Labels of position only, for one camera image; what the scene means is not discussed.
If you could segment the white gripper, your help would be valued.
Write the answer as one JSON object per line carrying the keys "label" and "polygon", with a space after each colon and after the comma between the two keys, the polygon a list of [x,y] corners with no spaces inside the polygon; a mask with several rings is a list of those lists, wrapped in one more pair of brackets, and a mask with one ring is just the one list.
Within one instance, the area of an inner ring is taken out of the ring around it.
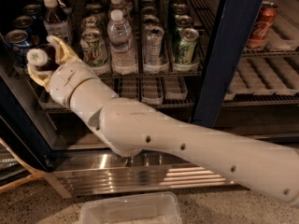
{"label": "white gripper", "polygon": [[62,65],[53,73],[38,71],[34,65],[28,63],[28,74],[35,83],[50,92],[53,101],[68,108],[75,89],[83,82],[97,78],[97,75],[85,63],[80,63],[76,52],[61,38],[48,35],[47,41],[55,48],[55,62]]}

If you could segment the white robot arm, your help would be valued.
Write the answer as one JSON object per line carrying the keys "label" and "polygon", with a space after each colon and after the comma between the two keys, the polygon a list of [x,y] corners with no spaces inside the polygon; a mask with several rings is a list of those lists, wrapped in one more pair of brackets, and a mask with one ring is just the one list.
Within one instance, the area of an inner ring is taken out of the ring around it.
{"label": "white robot arm", "polygon": [[29,49],[27,69],[53,101],[75,113],[116,154],[161,151],[299,207],[299,151],[173,119],[122,98],[57,36]]}

